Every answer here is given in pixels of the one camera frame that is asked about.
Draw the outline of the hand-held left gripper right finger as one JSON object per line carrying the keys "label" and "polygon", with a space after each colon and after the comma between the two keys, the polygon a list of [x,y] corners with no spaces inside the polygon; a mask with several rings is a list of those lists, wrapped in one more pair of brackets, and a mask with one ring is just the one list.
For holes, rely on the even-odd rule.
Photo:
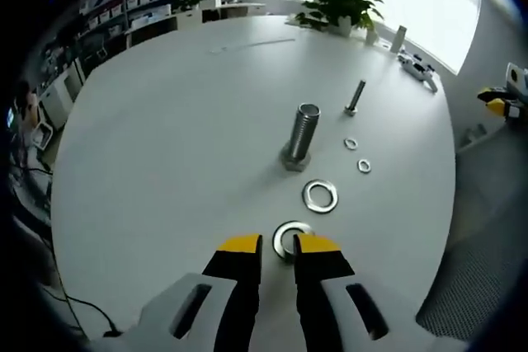
{"label": "hand-held left gripper right finger", "polygon": [[296,308],[307,351],[369,351],[389,324],[333,240],[293,236]]}

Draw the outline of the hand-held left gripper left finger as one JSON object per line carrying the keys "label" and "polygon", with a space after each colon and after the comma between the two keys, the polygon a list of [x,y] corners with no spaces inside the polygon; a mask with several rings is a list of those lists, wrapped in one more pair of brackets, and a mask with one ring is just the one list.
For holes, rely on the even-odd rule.
{"label": "hand-held left gripper left finger", "polygon": [[139,320],[141,351],[247,351],[259,308],[262,235],[223,242],[199,274],[153,298]]}

